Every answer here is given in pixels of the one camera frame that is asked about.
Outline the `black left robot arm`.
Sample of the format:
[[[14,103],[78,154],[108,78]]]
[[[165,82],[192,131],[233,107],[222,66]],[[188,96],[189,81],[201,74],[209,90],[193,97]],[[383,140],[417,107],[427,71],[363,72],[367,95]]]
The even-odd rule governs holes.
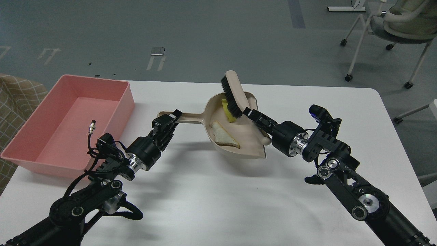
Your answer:
[[[152,121],[152,130],[126,148],[117,147],[105,133],[88,154],[94,158],[89,169],[78,176],[64,196],[50,207],[49,215],[25,232],[8,240],[6,246],[79,246],[83,237],[104,216],[141,220],[143,213],[127,201],[118,176],[132,181],[140,169],[150,170],[174,136],[183,113],[175,110]]]

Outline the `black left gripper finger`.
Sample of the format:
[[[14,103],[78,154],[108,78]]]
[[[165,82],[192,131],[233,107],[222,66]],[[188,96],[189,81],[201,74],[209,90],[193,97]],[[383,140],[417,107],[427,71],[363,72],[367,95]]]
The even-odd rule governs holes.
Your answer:
[[[176,128],[177,125],[179,124],[179,119],[181,118],[181,116],[183,115],[183,113],[179,110],[174,110],[171,114],[170,114],[170,127],[171,128]]]
[[[167,137],[174,132],[175,118],[170,115],[161,115],[152,121],[152,136]]]

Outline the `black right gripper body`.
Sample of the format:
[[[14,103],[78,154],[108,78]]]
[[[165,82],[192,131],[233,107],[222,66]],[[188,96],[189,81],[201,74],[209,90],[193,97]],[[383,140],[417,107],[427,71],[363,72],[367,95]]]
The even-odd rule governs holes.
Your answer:
[[[302,154],[308,144],[309,134],[302,127],[291,121],[281,124],[271,123],[271,143],[280,152],[288,157]]]

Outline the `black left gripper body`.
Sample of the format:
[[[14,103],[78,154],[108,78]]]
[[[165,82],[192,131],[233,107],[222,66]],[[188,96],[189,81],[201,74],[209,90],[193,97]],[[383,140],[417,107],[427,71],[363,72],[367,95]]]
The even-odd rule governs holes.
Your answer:
[[[130,168],[133,171],[150,170],[172,138],[172,133],[154,132],[149,132],[145,137],[138,137],[128,146],[126,151]]]

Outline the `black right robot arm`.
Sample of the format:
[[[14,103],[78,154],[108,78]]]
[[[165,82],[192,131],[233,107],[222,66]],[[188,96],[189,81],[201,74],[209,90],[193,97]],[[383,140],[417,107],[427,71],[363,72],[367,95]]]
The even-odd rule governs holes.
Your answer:
[[[325,151],[327,155],[316,165],[316,174],[305,181],[326,185],[345,210],[355,220],[364,221],[384,245],[431,246],[430,239],[389,201],[388,195],[356,173],[359,161],[351,155],[350,146],[337,139],[342,120],[318,105],[312,105],[309,113],[318,123],[311,135],[291,121],[277,123],[257,110],[243,111],[288,157],[301,155],[306,162],[317,162]]]

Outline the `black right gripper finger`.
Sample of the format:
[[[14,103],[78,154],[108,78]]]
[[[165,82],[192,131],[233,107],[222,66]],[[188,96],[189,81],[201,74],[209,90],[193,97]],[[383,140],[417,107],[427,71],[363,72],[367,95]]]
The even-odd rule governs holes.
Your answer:
[[[277,125],[277,122],[272,118],[264,114],[250,114],[247,117],[252,120],[258,128],[262,129],[267,134],[273,134],[273,128]]]
[[[248,107],[242,112],[256,125],[277,125],[278,123],[267,115]]]

